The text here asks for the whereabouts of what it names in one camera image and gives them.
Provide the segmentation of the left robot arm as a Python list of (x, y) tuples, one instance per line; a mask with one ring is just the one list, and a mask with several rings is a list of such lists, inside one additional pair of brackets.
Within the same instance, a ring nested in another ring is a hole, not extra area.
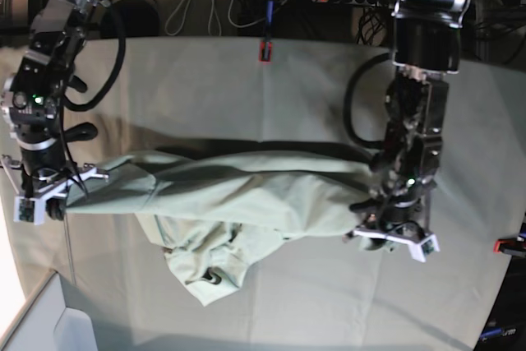
[[(450, 89), (445, 77), (459, 70), (460, 31), (471, 0), (387, 2), (392, 48), (364, 62), (350, 77), (344, 96), (348, 137), (373, 153), (373, 184), (367, 200), (350, 206), (362, 220), (349, 235), (374, 248), (406, 246), (415, 261), (425, 262), (440, 249), (430, 228), (430, 205)], [(395, 74), (385, 92), (385, 135), (368, 141), (353, 127), (353, 96), (362, 76), (387, 61)]]

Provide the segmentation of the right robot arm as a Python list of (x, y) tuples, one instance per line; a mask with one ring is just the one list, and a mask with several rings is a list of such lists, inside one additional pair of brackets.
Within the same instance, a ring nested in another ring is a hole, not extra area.
[[(84, 93), (86, 83), (76, 76), (75, 59), (84, 48), (90, 20), (97, 7), (108, 10), (118, 38), (118, 51), (108, 79), (85, 104), (66, 97), (68, 89)], [(79, 165), (69, 143), (96, 137), (96, 127), (84, 122), (64, 127), (64, 111), (93, 109), (109, 92), (122, 69), (126, 52), (122, 18), (112, 0), (48, 0), (30, 26), (30, 42), (18, 70), (3, 84), (1, 110), (21, 159), (1, 158), (1, 167), (14, 189), (13, 219), (43, 224), (45, 217), (62, 220), (72, 187), (86, 192), (85, 181), (108, 175), (93, 164)]]

